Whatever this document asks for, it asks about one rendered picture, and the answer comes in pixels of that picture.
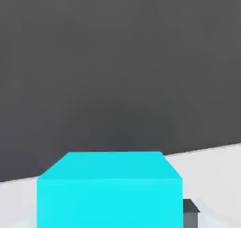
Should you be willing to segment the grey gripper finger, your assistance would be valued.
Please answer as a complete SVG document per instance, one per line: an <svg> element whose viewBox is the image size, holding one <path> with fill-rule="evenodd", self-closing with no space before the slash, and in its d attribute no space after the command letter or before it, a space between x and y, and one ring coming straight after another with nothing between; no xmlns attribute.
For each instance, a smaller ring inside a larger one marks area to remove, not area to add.
<svg viewBox="0 0 241 228"><path fill-rule="evenodd" d="M184 228L217 228L207 209L191 199L183 199Z"/></svg>

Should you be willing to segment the small cyan cube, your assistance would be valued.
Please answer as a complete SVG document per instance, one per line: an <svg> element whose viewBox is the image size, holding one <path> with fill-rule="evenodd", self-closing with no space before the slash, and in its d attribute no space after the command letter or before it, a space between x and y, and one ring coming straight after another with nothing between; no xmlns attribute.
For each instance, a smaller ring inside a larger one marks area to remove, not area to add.
<svg viewBox="0 0 241 228"><path fill-rule="evenodd" d="M70 152L37 179L37 228L184 228L182 177L159 151Z"/></svg>

